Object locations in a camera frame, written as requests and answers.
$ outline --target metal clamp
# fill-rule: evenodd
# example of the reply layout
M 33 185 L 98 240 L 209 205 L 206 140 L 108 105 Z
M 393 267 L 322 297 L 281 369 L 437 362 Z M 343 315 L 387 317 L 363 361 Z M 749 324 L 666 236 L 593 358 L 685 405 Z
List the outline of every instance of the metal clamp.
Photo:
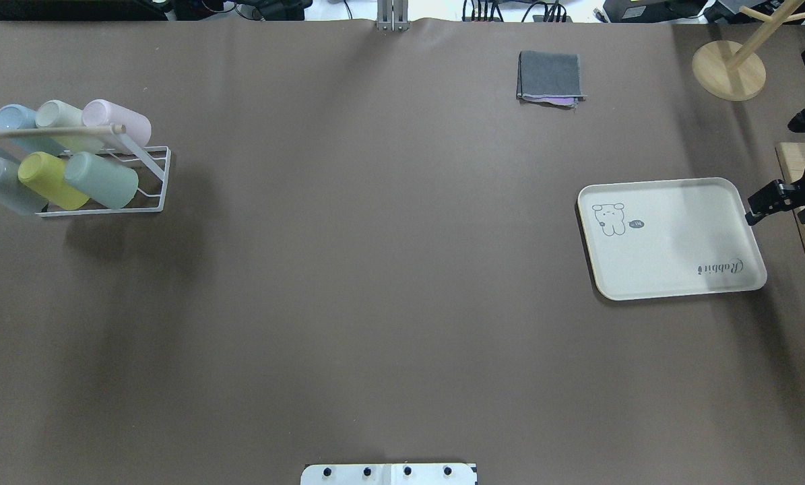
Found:
M 395 30 L 403 32 L 411 27 L 408 21 L 408 0 L 378 0 L 378 18 L 375 19 L 378 30 Z

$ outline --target tray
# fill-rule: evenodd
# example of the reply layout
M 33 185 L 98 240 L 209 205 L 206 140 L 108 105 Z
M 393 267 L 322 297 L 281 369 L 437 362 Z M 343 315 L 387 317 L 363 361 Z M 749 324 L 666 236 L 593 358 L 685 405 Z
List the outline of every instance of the tray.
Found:
M 743 292 L 768 279 L 726 179 L 588 185 L 577 203 L 594 282 L 609 300 Z

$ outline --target table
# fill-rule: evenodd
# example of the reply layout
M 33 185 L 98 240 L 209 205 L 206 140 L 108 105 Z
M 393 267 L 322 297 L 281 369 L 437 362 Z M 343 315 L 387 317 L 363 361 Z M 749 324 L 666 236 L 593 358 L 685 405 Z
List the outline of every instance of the table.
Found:
M 780 176 L 805 27 L 744 104 L 690 73 L 752 28 L 0 24 L 0 106 L 107 98 L 175 153 L 149 217 L 0 206 L 0 483 L 297 483 L 475 461 L 483 484 L 805 483 L 805 257 L 760 291 L 593 286 L 585 185 Z M 577 110 L 514 98 L 580 53 Z

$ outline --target round wooden base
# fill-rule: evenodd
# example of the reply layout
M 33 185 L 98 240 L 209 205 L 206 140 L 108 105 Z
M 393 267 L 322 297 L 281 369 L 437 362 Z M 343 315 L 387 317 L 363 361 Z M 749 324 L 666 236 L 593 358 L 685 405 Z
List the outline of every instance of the round wooden base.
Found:
M 716 40 L 702 46 L 693 56 L 693 74 L 699 84 L 717 98 L 747 101 L 765 87 L 765 64 L 753 53 L 734 70 L 726 69 L 726 61 L 741 45 L 731 40 Z

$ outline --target wooden board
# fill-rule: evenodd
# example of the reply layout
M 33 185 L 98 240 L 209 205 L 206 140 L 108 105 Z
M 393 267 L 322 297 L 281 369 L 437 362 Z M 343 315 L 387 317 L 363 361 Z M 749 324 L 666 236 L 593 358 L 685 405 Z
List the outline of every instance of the wooden board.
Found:
M 805 168 L 805 143 L 779 143 L 777 145 L 777 157 L 780 160 L 782 178 L 787 183 L 792 183 L 803 176 Z M 800 231 L 800 240 L 803 242 L 805 252 L 805 225 L 797 220 L 797 210 L 794 213 L 794 221 L 797 223 L 797 230 Z

